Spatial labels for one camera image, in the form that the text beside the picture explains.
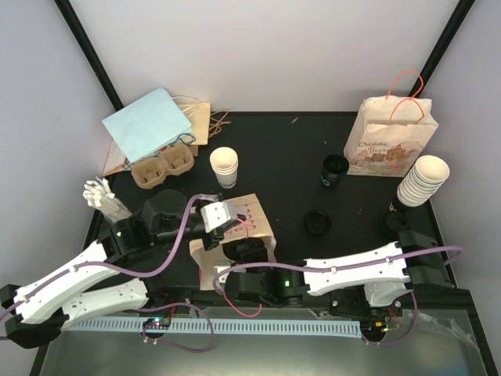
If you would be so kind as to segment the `cream paper bag pink sides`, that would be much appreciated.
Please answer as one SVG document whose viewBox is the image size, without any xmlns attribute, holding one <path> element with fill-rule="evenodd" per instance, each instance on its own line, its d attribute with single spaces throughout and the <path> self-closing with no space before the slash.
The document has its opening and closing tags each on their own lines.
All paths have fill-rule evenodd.
<svg viewBox="0 0 501 376">
<path fill-rule="evenodd" d="M 214 290 L 212 280 L 220 267 L 233 263 L 275 262 L 276 239 L 256 194 L 229 200 L 246 220 L 225 232 L 216 248 L 206 251 L 201 240 L 189 242 L 189 253 L 199 267 L 199 288 Z"/>
</svg>

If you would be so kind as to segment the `black lid stack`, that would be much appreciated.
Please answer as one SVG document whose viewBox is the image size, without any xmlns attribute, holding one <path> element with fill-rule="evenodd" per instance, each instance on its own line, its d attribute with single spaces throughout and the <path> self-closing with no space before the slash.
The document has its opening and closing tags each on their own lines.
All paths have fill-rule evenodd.
<svg viewBox="0 0 501 376">
<path fill-rule="evenodd" d="M 320 176 L 323 187 L 334 190 L 340 181 L 346 176 L 349 169 L 349 161 L 340 154 L 329 154 L 324 157 Z"/>
</svg>

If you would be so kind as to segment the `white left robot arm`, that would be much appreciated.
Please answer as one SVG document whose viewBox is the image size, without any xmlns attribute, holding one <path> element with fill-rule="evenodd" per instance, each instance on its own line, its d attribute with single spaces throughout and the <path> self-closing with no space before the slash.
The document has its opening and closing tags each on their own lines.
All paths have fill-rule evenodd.
<svg viewBox="0 0 501 376">
<path fill-rule="evenodd" d="M 46 277 L 27 286 L 2 287 L 1 339 L 33 349 L 94 317 L 162 311 L 168 293 L 160 275 L 182 242 L 201 240 L 211 250 L 241 218 L 234 204 L 216 195 L 187 199 L 176 190 L 161 191 Z"/>
</svg>

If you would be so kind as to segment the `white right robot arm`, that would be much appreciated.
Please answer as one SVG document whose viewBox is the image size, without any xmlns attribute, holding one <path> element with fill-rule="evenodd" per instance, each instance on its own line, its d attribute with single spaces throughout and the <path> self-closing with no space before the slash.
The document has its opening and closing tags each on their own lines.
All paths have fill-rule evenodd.
<svg viewBox="0 0 501 376">
<path fill-rule="evenodd" d="M 432 255 L 451 253 L 441 266 Z M 235 264 L 217 271 L 212 285 L 229 300 L 257 302 L 282 308 L 301 306 L 306 296 L 318 298 L 354 288 L 360 313 L 375 315 L 403 295 L 421 290 L 451 288 L 442 266 L 455 261 L 463 249 L 439 247 L 434 239 L 404 231 L 382 247 L 337 258 L 307 258 L 299 266 L 278 262 Z"/>
</svg>

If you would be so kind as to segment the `small stack paper cups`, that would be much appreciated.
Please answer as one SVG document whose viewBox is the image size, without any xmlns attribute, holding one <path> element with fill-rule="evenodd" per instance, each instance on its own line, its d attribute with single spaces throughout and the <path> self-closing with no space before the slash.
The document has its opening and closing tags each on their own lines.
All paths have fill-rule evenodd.
<svg viewBox="0 0 501 376">
<path fill-rule="evenodd" d="M 210 164 L 219 185 L 231 189 L 236 185 L 238 155 L 230 147 L 219 147 L 210 155 Z"/>
</svg>

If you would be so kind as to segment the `stacked pulp cup carriers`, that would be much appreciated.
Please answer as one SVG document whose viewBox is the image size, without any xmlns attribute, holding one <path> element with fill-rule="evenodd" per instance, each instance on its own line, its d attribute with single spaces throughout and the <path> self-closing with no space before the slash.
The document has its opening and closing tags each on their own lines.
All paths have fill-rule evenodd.
<svg viewBox="0 0 501 376">
<path fill-rule="evenodd" d="M 168 176 L 179 176 L 194 165 L 194 156 L 184 144 L 170 146 L 157 157 L 148 157 L 132 166 L 132 177 L 138 187 L 151 190 L 163 184 Z"/>
</svg>

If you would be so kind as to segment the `brown kraft paper bag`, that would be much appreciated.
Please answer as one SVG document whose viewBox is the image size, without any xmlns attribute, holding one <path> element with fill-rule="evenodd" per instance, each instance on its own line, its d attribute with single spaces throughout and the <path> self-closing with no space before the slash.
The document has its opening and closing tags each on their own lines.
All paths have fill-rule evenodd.
<svg viewBox="0 0 501 376">
<path fill-rule="evenodd" d="M 173 100 L 191 123 L 190 131 L 183 133 L 176 143 L 187 145 L 194 157 L 198 156 L 200 146 L 206 146 L 224 125 L 231 123 L 227 110 L 213 111 L 208 101 L 190 96 L 174 96 Z"/>
</svg>

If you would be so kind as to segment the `patterned flat paper bag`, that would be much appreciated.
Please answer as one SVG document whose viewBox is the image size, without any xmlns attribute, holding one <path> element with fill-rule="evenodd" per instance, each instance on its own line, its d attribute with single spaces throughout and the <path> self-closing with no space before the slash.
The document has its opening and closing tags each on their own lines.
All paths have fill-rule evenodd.
<svg viewBox="0 0 501 376">
<path fill-rule="evenodd" d="M 102 176 L 109 176 L 118 172 L 132 170 L 132 163 L 126 158 L 120 147 L 113 140 L 106 157 Z"/>
</svg>

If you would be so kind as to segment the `light blue paper bag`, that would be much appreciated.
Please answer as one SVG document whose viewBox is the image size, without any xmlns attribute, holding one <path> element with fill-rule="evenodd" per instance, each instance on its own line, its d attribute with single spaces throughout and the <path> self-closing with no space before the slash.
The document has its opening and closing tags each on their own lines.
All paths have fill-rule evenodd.
<svg viewBox="0 0 501 376">
<path fill-rule="evenodd" d="M 191 132 L 190 120 L 163 87 L 106 117 L 103 125 L 132 163 Z"/>
</svg>

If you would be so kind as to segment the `black lid stacks right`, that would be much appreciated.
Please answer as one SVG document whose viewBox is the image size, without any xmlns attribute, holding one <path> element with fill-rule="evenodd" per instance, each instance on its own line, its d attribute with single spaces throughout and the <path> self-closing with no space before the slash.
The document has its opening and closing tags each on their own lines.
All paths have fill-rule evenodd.
<svg viewBox="0 0 501 376">
<path fill-rule="evenodd" d="M 380 221 L 382 234 L 388 239 L 396 239 L 398 234 L 409 229 L 409 220 L 406 212 L 410 207 L 405 206 L 398 200 L 390 203 L 388 212 Z"/>
</svg>

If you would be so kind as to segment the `Cream Bear printed paper bag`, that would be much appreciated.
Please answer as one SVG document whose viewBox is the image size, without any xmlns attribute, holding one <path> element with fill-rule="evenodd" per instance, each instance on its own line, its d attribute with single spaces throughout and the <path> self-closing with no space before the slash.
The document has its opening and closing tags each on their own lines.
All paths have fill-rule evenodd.
<svg viewBox="0 0 501 376">
<path fill-rule="evenodd" d="M 344 147 L 349 175 L 403 177 L 438 129 L 431 115 L 432 101 L 420 99 L 424 80 L 410 96 L 363 100 Z"/>
</svg>

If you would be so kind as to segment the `tall stack paper cups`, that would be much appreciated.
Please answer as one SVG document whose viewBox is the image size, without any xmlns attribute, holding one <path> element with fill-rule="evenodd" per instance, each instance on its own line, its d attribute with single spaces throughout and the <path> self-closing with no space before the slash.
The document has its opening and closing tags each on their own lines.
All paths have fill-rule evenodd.
<svg viewBox="0 0 501 376">
<path fill-rule="evenodd" d="M 407 207 L 420 206 L 438 191 L 449 175 L 449 166 L 440 157 L 419 157 L 399 184 L 396 197 Z"/>
</svg>

